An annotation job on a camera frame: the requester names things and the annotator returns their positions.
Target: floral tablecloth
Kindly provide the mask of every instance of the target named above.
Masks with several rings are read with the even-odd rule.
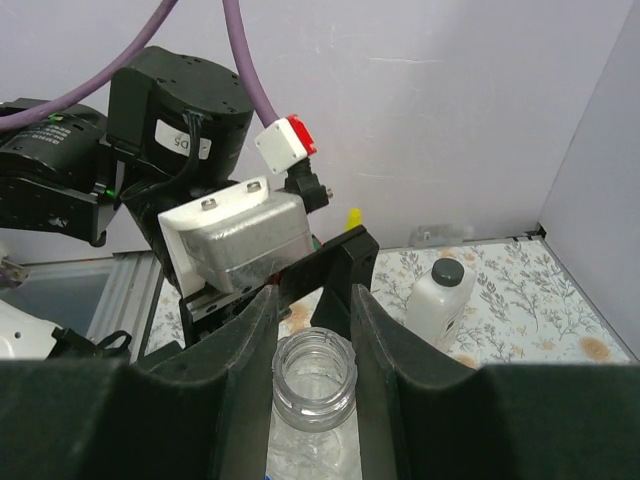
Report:
[[[630,361],[541,240],[382,251],[372,293],[403,323],[413,284],[441,257],[456,258],[477,273],[449,351],[458,361],[475,368],[497,362]],[[314,292],[291,306],[291,316],[280,324],[280,336],[309,326],[320,294]],[[147,352],[172,340],[183,343],[178,299],[165,282]]]

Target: table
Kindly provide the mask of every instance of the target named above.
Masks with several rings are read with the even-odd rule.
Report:
[[[465,365],[635,362],[542,239],[381,251],[371,292],[403,323],[413,284],[441,257],[455,258],[477,273],[448,352]],[[291,316],[280,323],[280,337],[309,326],[320,295],[318,290],[291,306]],[[165,281],[147,352],[172,340],[184,345],[178,300]]]

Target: cable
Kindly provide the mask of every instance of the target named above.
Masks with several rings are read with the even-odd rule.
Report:
[[[122,192],[120,196],[122,202],[139,203],[141,200],[149,198],[155,193],[180,185],[196,174],[200,162],[200,137],[202,134],[203,117],[195,112],[186,112],[184,117],[189,127],[189,157],[182,167],[182,170],[166,182],[153,184],[150,180],[143,179],[134,183]]]
[[[247,44],[247,36],[244,32],[244,25],[242,24],[240,2],[239,0],[222,0],[222,5],[224,7],[231,52],[233,53],[236,68],[240,74],[240,80],[256,109],[262,125],[268,127],[280,117],[273,109],[264,88],[262,88],[256,69],[253,66],[251,52]]]
[[[162,0],[156,11],[151,15],[149,21],[147,21],[131,44],[129,44],[113,62],[86,83],[50,102],[13,115],[0,117],[0,132],[26,127],[27,125],[43,120],[52,113],[60,112],[77,104],[98,90],[111,80],[116,70],[129,63],[131,59],[144,48],[158,31],[158,28],[160,28],[160,25],[165,21],[171,10],[173,10],[176,3],[178,3],[178,0]]]

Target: yellow object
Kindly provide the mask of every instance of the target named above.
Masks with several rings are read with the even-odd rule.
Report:
[[[352,208],[349,211],[349,220],[347,220],[347,230],[362,225],[362,212],[359,208]]]

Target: white wall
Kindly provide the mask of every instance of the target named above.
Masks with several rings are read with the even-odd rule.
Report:
[[[0,98],[77,85],[157,3],[2,0]],[[315,169],[335,193],[312,215],[314,231],[334,236],[352,206],[384,246],[425,223],[468,222],[479,238],[533,228],[631,3],[243,1],[266,90],[282,114],[307,122]],[[220,4],[180,2],[153,43],[231,66]],[[86,103],[104,111],[107,95]],[[235,177],[263,172],[248,146]],[[57,236],[0,235],[31,261],[88,251]],[[111,229],[109,247],[140,240],[129,223]]]
[[[640,355],[640,2],[580,123],[541,223],[553,251]]]

